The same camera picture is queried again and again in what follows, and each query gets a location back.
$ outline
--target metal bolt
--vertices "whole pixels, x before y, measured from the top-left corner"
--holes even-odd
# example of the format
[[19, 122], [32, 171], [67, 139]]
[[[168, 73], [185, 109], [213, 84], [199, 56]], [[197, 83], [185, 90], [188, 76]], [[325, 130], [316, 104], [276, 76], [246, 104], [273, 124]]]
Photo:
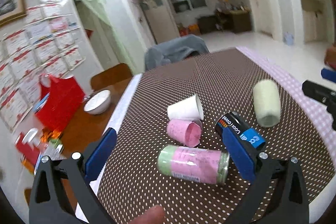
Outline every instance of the metal bolt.
[[41, 159], [41, 162], [43, 162], [44, 164], [49, 160], [48, 156], [43, 156]]
[[79, 152], [75, 152], [71, 155], [71, 158], [74, 160], [78, 160], [81, 157], [81, 154]]
[[265, 159], [268, 158], [268, 155], [267, 155], [267, 153], [265, 153], [265, 152], [260, 152], [260, 153], [259, 153], [259, 158], [265, 160]]
[[298, 163], [298, 159], [297, 157], [291, 157], [291, 162], [294, 163], [294, 164], [297, 164]]

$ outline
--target curtain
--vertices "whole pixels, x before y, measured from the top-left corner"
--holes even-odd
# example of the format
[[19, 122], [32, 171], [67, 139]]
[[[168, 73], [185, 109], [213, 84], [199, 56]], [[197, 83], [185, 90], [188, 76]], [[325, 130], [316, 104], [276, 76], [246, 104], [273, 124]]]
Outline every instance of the curtain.
[[130, 54], [128, 53], [124, 44], [117, 37], [115, 31], [113, 30], [113, 26], [111, 25], [111, 22], [106, 14], [106, 11], [104, 8], [105, 0], [80, 0], [80, 1], [86, 7], [88, 7], [88, 9], [90, 9], [103, 23], [108, 25], [108, 27], [110, 28], [110, 32], [106, 32], [106, 33], [112, 33], [113, 35], [114, 39], [109, 40], [109, 42], [115, 52], [115, 55], [117, 56], [119, 62], [126, 63], [130, 67], [131, 71], [134, 74], [136, 74], [137, 73], [136, 66], [133, 63], [132, 59], [130, 58]]

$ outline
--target pink checkered tablecloth edge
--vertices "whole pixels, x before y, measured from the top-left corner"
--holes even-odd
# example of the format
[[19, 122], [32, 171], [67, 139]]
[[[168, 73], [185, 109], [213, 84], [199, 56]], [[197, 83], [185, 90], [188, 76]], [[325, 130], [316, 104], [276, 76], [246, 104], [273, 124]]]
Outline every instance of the pink checkered tablecloth edge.
[[271, 60], [247, 47], [236, 48], [270, 74], [302, 107], [322, 137], [336, 166], [336, 131], [331, 127], [332, 117], [326, 111], [326, 107], [306, 97], [301, 89], [302, 83]]

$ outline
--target barcode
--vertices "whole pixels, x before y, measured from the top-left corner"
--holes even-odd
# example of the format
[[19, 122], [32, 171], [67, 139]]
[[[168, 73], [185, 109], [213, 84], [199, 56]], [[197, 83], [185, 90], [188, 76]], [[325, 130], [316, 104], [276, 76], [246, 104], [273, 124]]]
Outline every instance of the barcode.
[[189, 180], [189, 181], [193, 181], [193, 182], [201, 182], [200, 179], [198, 177], [195, 177], [195, 176], [189, 176], [189, 175], [179, 174], [179, 173], [175, 173], [175, 172], [171, 172], [171, 175], [175, 178], [178, 178], [178, 179], [184, 179], [184, 180]]

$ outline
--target brown polka dot tablecloth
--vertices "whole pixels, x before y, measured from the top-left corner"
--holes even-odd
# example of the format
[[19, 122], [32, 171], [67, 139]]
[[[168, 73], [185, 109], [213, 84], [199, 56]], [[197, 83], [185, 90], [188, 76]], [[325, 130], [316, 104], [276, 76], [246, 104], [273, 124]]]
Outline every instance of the brown polka dot tablecloth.
[[[291, 95], [279, 85], [281, 121], [261, 128], [253, 109], [252, 89], [262, 79], [273, 79], [237, 49], [205, 54], [145, 72], [118, 132], [118, 143], [106, 162], [98, 199], [117, 223], [126, 224], [160, 204], [165, 223], [224, 223], [244, 197], [249, 183], [234, 163], [224, 185], [195, 183], [160, 174], [159, 151], [168, 144], [167, 106], [194, 93], [203, 105], [204, 120], [198, 148], [223, 150], [214, 131], [218, 118], [236, 111], [267, 141], [266, 152], [302, 162], [308, 198], [312, 201], [335, 174], [333, 161], [315, 126]], [[270, 185], [255, 218], [262, 217], [271, 198]]]

